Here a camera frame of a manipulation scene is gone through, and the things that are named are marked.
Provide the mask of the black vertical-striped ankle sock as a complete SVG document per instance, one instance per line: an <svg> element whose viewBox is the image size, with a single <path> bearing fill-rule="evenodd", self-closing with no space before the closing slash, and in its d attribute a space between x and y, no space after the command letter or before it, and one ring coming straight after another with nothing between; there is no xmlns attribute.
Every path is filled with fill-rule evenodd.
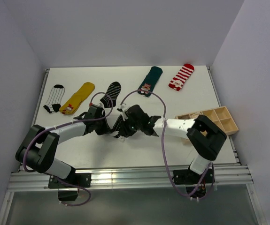
<svg viewBox="0 0 270 225"><path fill-rule="evenodd" d="M122 142L125 141L125 137L121 136L119 134L119 132L120 132L120 130L122 128L123 122L124 122L123 116L119 115L116 122L115 122L115 124L112 127L112 133L110 134L113 138L118 139L118 140L120 140Z"/></svg>

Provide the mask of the tan sock with maroon stripes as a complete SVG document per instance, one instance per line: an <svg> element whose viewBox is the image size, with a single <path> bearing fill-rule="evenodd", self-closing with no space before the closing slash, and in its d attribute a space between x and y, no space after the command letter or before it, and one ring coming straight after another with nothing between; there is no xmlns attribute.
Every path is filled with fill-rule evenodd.
<svg viewBox="0 0 270 225"><path fill-rule="evenodd" d="M189 114L184 114L184 115L179 115L179 116L177 116L177 118L178 118L179 120L188 120L188 119L190 119L191 117L190 117Z"/></svg>

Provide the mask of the cream and brown sock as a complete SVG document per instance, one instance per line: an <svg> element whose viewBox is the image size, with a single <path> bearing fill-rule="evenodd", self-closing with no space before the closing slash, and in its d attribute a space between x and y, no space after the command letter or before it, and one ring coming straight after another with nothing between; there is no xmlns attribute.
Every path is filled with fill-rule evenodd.
<svg viewBox="0 0 270 225"><path fill-rule="evenodd" d="M190 118L196 119L199 115L203 115L203 113L202 112L194 112L194 113L190 114Z"/></svg>

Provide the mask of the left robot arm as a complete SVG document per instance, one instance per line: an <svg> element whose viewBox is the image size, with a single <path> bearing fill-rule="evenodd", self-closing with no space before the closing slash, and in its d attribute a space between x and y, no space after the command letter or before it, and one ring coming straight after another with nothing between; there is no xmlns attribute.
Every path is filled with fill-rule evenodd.
<svg viewBox="0 0 270 225"><path fill-rule="evenodd" d="M76 170L55 158L57 147L67 140L91 132L98 135L111 132L105 110L99 105L91 104L87 112L65 124L53 127L32 126L18 148L15 158L23 164L25 170L29 167L35 172L58 177L62 185L71 187L76 181Z"/></svg>

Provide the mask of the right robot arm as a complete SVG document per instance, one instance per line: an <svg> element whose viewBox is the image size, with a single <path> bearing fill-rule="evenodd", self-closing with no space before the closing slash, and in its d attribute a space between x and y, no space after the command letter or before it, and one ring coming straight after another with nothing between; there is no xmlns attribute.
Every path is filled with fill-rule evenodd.
<svg viewBox="0 0 270 225"><path fill-rule="evenodd" d="M139 105L121 105L118 111L123 118L119 123L120 136L129 137L141 131L148 136L170 135L189 139L198 153L188 171L188 179L194 183L204 177L204 171L209 163L216 160L227 138L226 133L205 115L186 120L166 119L148 116Z"/></svg>

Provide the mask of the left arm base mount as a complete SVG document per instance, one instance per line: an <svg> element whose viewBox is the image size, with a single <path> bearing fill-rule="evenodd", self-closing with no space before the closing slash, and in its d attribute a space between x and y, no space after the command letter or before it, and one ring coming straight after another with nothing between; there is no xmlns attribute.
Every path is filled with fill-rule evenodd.
<svg viewBox="0 0 270 225"><path fill-rule="evenodd" d="M61 204L76 207L88 203L92 197L91 192L87 189L91 184L90 173L72 173L67 178L61 179L55 175L49 175L49 189L76 188L76 191L58 191L58 200ZM84 191L88 194L87 199L82 203L72 203L78 197L79 192Z"/></svg>

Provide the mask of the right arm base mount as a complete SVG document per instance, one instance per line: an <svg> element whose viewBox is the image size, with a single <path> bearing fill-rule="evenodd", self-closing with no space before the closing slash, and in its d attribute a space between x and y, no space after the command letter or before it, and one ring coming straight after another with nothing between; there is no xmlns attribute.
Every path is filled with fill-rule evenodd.
<svg viewBox="0 0 270 225"><path fill-rule="evenodd" d="M203 179L199 183L197 189L195 190L195 187L197 186L201 177L202 174L198 175L190 169L181 169L173 171L172 180L174 181L175 185L185 185L187 195L194 191L194 193L191 194L189 198L190 200L194 199L199 201L200 199L207 196L212 190L214 190L215 183L213 169L208 169Z"/></svg>

